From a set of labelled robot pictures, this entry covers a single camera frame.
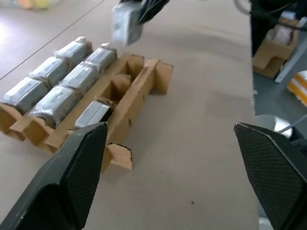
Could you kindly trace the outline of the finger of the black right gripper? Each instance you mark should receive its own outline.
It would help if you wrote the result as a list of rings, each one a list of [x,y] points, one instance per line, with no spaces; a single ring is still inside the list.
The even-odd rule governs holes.
[[[169,3],[169,0],[145,0],[142,5],[139,24],[152,20]]]

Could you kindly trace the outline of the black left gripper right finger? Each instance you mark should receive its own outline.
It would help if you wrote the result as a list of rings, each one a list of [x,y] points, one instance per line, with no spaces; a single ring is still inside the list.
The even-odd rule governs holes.
[[[234,126],[249,182],[274,230],[307,230],[307,139]]]

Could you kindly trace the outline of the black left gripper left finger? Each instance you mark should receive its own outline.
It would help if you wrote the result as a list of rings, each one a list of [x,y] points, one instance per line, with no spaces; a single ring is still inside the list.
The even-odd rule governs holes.
[[[0,230],[82,230],[98,186],[107,123],[73,132],[26,187]]]

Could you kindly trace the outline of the brown cardboard divider tray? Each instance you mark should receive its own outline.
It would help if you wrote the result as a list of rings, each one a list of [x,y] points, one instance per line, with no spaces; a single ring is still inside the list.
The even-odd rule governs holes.
[[[112,49],[106,45],[99,47]],[[62,59],[69,62],[68,75],[77,65],[72,65],[67,58]],[[74,129],[74,124],[88,105],[98,101],[112,108],[112,114],[106,121],[108,132],[102,170],[110,164],[131,170],[132,152],[122,143],[142,111],[150,91],[167,93],[173,67],[158,59],[145,60],[142,56],[126,54],[117,55],[116,61],[99,73],[99,79],[86,94],[73,89],[80,100],[56,128],[51,127],[43,118],[29,115],[35,106],[22,115],[14,107],[0,101],[0,132],[21,141],[28,140],[34,146],[54,154],[78,130]],[[54,86],[47,81],[36,80],[42,81],[50,92],[55,86],[61,85],[63,79]]]

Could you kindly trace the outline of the brown cardboard box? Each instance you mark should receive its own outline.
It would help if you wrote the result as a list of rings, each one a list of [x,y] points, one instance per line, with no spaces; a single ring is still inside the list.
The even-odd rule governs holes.
[[[294,29],[294,31],[298,39],[298,29]],[[276,78],[282,66],[288,61],[294,52],[296,46],[297,42],[285,46],[275,42],[266,41],[264,38],[257,52],[253,56],[253,71],[267,78]]]

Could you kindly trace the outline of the white round base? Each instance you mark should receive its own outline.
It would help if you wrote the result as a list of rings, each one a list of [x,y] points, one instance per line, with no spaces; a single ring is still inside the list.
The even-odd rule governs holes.
[[[290,126],[290,123],[278,116],[275,115],[258,115],[255,116],[255,123],[259,127],[263,127],[266,129],[269,129],[271,131],[277,132],[279,134],[284,135],[287,138],[290,138],[293,134],[293,129],[289,128],[288,130],[284,132],[280,132],[281,130],[284,130],[288,126]]]

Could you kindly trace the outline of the yellow and white striped object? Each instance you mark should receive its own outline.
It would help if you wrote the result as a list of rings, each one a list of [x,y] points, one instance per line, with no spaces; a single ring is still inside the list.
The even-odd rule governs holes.
[[[287,89],[307,107],[307,70],[297,73],[288,83]]]

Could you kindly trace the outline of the grey metal bar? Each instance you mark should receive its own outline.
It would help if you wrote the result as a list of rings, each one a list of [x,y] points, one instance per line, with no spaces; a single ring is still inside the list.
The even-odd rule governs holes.
[[[305,55],[307,55],[307,43],[302,43],[291,56],[290,60],[287,61],[274,82],[281,83],[284,79],[288,79],[299,72],[302,69],[301,66],[303,65],[303,57]]]

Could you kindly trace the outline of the clear container with yellow items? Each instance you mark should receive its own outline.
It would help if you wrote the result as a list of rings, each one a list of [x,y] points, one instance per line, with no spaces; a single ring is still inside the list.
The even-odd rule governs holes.
[[[62,0],[10,0],[12,5],[26,10],[46,10]]]

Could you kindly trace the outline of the bubble-wrapped package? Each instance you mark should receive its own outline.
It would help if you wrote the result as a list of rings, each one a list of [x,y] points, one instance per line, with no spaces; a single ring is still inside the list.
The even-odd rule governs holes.
[[[266,33],[265,40],[288,46],[296,43],[297,37],[294,29],[277,25]]]

